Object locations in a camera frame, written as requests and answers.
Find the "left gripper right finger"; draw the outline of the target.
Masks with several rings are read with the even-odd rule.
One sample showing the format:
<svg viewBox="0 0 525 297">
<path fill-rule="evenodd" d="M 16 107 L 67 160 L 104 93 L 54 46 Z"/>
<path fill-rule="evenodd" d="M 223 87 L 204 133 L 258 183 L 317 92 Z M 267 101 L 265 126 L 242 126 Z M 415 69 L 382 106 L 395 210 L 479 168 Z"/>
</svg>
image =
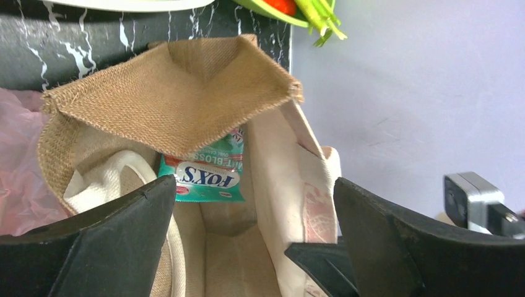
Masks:
<svg viewBox="0 0 525 297">
<path fill-rule="evenodd" d="M 449 225 L 339 178 L 334 205 L 360 296 L 523 296 L 524 241 Z"/>
</svg>

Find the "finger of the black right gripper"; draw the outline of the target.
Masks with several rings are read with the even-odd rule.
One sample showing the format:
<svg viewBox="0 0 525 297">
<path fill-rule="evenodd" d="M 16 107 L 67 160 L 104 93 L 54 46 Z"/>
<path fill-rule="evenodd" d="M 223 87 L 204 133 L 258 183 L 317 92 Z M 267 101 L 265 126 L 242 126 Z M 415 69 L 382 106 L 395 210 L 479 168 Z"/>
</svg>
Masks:
<svg viewBox="0 0 525 297">
<path fill-rule="evenodd" d="M 292 243 L 284 254 L 328 296 L 358 296 L 353 269 L 343 241 L 336 244 Z"/>
</svg>

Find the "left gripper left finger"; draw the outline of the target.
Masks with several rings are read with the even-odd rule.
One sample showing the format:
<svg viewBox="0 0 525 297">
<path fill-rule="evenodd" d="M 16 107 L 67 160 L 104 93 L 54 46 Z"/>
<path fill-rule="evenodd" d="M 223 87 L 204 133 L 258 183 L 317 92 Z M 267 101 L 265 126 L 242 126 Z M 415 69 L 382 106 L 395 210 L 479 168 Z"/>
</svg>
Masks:
<svg viewBox="0 0 525 297">
<path fill-rule="evenodd" d="M 176 181 L 139 189 L 21 236 L 1 237 L 2 296 L 149 296 Z"/>
</svg>

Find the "pink plastic grocery bag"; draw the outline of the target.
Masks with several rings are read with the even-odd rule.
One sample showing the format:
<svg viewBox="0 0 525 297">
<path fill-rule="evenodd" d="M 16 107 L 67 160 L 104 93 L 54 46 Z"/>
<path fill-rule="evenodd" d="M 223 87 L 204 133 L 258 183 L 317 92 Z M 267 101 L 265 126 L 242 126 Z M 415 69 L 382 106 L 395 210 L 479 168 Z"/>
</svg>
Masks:
<svg viewBox="0 0 525 297">
<path fill-rule="evenodd" d="M 48 189 L 37 143 L 48 120 L 35 91 L 1 89 L 1 234 L 19 236 L 67 218 Z"/>
</svg>

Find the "brown paper bag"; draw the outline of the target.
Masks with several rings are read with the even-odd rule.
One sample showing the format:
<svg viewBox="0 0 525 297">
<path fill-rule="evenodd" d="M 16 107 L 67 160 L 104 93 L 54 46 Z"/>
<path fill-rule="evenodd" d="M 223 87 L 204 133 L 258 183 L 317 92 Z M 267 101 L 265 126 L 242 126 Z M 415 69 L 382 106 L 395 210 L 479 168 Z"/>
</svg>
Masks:
<svg viewBox="0 0 525 297">
<path fill-rule="evenodd" d="M 324 295 L 284 251 L 337 241 L 339 154 L 318 144 L 301 83 L 254 35 L 152 43 L 43 99 L 38 162 L 73 215 L 153 181 L 161 154 L 242 128 L 244 201 L 175 200 L 149 296 Z"/>
</svg>

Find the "green Fox's candy bag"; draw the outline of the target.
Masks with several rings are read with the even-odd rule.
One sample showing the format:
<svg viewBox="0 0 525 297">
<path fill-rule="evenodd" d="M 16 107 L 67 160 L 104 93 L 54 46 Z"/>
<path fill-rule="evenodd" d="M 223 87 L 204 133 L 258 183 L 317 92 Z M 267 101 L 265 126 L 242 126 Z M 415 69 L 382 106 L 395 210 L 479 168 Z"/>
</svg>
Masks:
<svg viewBox="0 0 525 297">
<path fill-rule="evenodd" d="M 243 202 L 244 133 L 238 127 L 188 157 L 162 155 L 159 176 L 176 178 L 177 202 Z"/>
</svg>

